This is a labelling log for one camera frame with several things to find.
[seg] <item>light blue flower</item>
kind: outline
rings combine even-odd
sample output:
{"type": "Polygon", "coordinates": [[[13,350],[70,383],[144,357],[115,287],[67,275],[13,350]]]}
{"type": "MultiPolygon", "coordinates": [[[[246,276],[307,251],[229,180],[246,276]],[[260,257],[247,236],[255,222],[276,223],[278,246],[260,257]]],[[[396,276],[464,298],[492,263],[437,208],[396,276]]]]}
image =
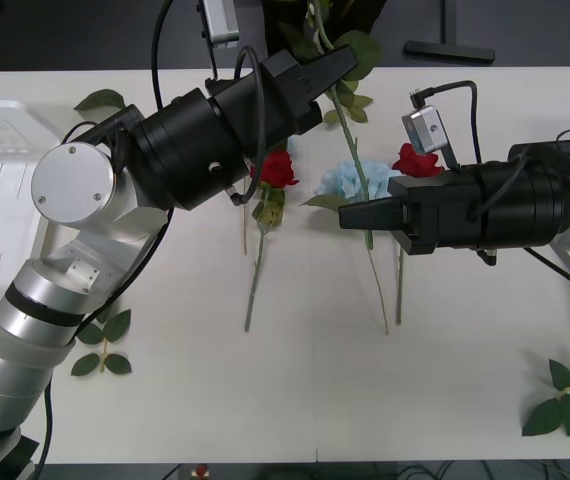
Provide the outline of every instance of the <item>light blue flower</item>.
{"type": "MultiPolygon", "coordinates": [[[[361,165],[369,186],[370,200],[389,197],[387,183],[390,177],[402,174],[392,170],[389,165],[371,160],[361,161],[361,165]]],[[[315,193],[316,195],[340,195],[350,203],[363,201],[361,181],[354,162],[339,163],[335,169],[325,172],[315,193]]]]}

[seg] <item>silver cylinder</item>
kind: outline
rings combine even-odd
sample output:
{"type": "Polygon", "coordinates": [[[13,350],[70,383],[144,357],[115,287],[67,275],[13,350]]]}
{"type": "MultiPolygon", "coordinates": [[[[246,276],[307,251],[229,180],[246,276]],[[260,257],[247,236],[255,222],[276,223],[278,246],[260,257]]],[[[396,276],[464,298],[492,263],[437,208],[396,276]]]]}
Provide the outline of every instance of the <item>silver cylinder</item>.
{"type": "Polygon", "coordinates": [[[29,416],[54,367],[74,346],[73,335],[71,327],[21,314],[5,299],[0,303],[0,431],[29,416]]]}

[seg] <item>red rose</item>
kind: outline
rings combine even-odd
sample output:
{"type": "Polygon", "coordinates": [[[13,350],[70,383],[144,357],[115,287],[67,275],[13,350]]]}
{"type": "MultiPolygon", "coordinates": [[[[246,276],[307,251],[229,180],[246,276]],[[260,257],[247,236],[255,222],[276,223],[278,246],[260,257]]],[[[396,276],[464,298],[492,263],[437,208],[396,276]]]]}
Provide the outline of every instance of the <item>red rose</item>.
{"type": "MultiPolygon", "coordinates": [[[[254,167],[250,171],[254,176],[254,167]]],[[[294,180],[294,170],[292,170],[292,159],[285,151],[270,153],[263,162],[261,172],[261,182],[269,183],[273,188],[285,188],[288,185],[296,185],[298,180],[294,180]]]]}
{"type": "Polygon", "coordinates": [[[404,175],[423,178],[438,175],[443,167],[437,167],[438,155],[432,153],[430,155],[419,155],[414,151],[411,143],[406,143],[401,147],[399,153],[400,159],[392,165],[394,170],[400,171],[404,175]]]}

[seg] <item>artificial flower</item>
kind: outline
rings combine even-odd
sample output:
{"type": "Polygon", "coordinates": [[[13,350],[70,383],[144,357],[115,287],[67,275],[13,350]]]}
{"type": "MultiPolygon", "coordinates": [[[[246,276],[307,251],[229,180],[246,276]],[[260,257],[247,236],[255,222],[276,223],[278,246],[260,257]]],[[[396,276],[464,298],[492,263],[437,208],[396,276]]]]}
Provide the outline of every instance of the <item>artificial flower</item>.
{"type": "Polygon", "coordinates": [[[433,177],[441,173],[444,168],[437,167],[438,155],[419,155],[414,151],[411,143],[406,143],[399,152],[400,159],[392,168],[399,172],[416,178],[433,177]]]}
{"type": "MultiPolygon", "coordinates": [[[[389,197],[387,184],[390,177],[401,175],[389,165],[371,160],[361,161],[363,174],[367,179],[370,200],[389,197]]],[[[316,195],[340,195],[351,203],[363,201],[363,189],[358,172],[353,162],[339,163],[335,169],[328,170],[321,179],[316,195]]]]}
{"type": "MultiPolygon", "coordinates": [[[[255,169],[252,167],[250,175],[253,177],[255,169]]],[[[289,185],[296,185],[298,180],[294,180],[294,170],[292,170],[292,158],[286,151],[272,152],[263,162],[261,172],[261,182],[269,184],[272,188],[285,188],[289,185]]]]}

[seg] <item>black cylinder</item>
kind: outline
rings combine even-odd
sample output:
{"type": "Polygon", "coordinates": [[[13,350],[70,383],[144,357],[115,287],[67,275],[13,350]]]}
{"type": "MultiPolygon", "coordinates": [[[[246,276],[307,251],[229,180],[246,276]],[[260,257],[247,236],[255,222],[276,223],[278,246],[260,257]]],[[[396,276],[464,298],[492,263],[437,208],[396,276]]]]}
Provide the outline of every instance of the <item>black cylinder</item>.
{"type": "Polygon", "coordinates": [[[191,210],[248,174],[240,145],[199,89],[131,133],[127,166],[159,208],[191,210]]]}
{"type": "MultiPolygon", "coordinates": [[[[483,201],[512,175],[516,163],[472,167],[483,201]]],[[[570,178],[530,162],[481,221],[480,249],[546,245],[570,225],[570,178]]]]}

